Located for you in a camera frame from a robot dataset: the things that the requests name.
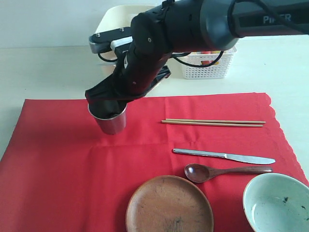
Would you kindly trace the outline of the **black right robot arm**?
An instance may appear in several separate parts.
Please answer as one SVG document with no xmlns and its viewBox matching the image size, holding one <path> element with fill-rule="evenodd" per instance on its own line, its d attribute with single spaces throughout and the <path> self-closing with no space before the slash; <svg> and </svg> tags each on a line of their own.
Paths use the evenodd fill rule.
<svg viewBox="0 0 309 232">
<path fill-rule="evenodd" d="M 100 119 L 121 114 L 170 75 L 166 62 L 179 54 L 223 52 L 243 37 L 308 32 L 306 0 L 166 0 L 129 27 L 90 36 L 94 54 L 115 52 L 116 67 L 85 92 L 89 111 Z"/>
</svg>

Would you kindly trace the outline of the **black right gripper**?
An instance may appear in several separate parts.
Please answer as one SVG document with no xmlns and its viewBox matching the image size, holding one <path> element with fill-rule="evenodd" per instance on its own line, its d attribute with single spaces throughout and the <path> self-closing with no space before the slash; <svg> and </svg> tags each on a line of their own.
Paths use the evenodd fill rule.
<svg viewBox="0 0 309 232">
<path fill-rule="evenodd" d="M 120 95 L 143 97 L 170 76 L 171 72 L 166 66 L 170 57 L 170 52 L 143 54 L 137 48 L 130 48 L 119 71 L 85 91 L 90 113 L 97 118 L 119 115 L 122 106 L 116 100 L 120 100 Z"/>
</svg>

